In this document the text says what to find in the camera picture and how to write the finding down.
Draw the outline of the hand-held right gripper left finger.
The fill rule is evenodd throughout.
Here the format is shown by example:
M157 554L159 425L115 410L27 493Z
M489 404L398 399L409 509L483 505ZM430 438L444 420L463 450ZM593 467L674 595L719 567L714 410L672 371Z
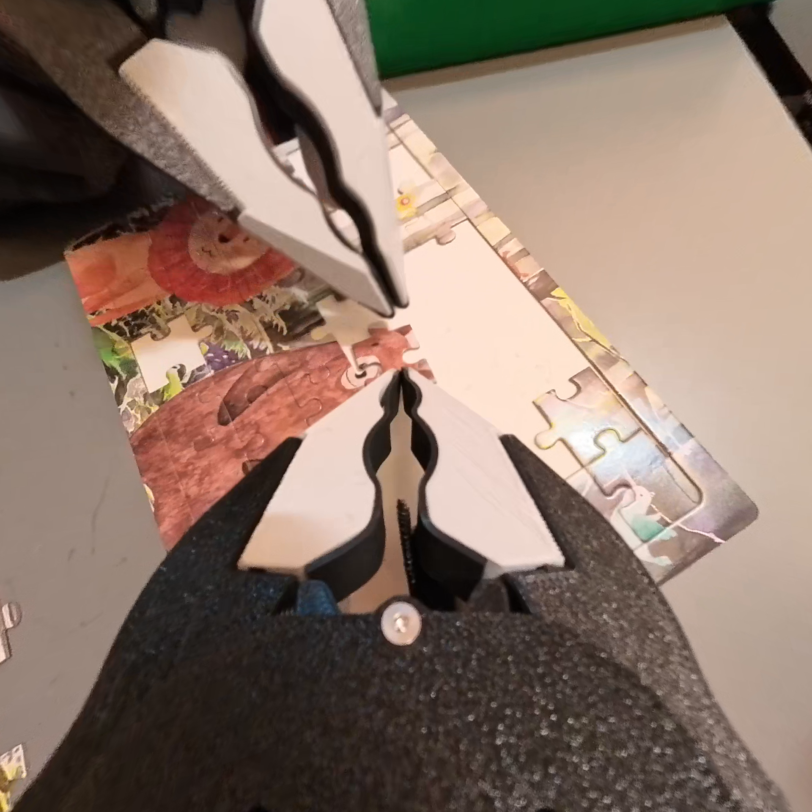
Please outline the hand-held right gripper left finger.
M242 552L241 570L326 584L343 600L379 571L386 532L379 470L391 454L401 373L372 380L301 439Z

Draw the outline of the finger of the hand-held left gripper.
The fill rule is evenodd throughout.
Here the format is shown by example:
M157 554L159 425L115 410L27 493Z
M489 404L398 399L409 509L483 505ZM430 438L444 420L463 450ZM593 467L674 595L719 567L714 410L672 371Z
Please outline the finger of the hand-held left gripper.
M119 76L168 121L235 202L239 226L383 318L394 300L368 260L337 236L314 193L279 163L245 82L214 49L152 39Z
M299 134L319 196L349 217L369 294L333 282L371 310L408 305L387 126L362 2L256 2L252 35Z

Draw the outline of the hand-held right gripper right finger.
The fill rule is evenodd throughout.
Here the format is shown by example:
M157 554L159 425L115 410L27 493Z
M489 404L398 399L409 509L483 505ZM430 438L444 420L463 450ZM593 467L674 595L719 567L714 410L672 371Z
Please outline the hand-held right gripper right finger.
M417 517L405 544L411 593L434 610L466 604L508 578L564 568L566 559L491 422L422 374L403 371L411 452L422 476Z

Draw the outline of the assembled orange lion pieces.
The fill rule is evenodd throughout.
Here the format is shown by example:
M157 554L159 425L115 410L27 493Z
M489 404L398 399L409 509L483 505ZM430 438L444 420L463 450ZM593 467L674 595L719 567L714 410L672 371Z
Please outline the assembled orange lion pieces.
M171 296L217 308L240 305L297 268L198 198L167 208L147 230L94 237L65 258L95 326Z

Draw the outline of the jigsaw puzzle frame board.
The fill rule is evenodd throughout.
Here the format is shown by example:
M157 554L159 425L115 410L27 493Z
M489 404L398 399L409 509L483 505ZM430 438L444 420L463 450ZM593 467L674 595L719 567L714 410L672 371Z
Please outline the jigsaw puzzle frame board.
M85 314L164 548L280 441L350 397L340 343L405 325L440 385L574 486L656 582L754 523L751 498L395 99L383 99L407 310L383 321L339 304L298 266L242 304L171 296L96 326ZM186 200L67 251L147 230Z

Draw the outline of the jigsaw pieces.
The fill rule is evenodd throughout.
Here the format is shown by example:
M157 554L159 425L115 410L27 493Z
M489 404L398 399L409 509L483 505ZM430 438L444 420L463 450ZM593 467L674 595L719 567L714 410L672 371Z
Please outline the jigsaw pieces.
M19 604L5 602L1 605L1 664L12 657L10 631L22 621ZM9 811L14 805L16 787L27 777L25 745L19 743L1 754L1 811Z

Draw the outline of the green plastic bin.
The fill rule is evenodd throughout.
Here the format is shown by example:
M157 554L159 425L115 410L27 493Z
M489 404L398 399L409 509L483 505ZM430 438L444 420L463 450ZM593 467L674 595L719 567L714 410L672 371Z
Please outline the green plastic bin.
M718 15L736 1L368 1L384 79Z

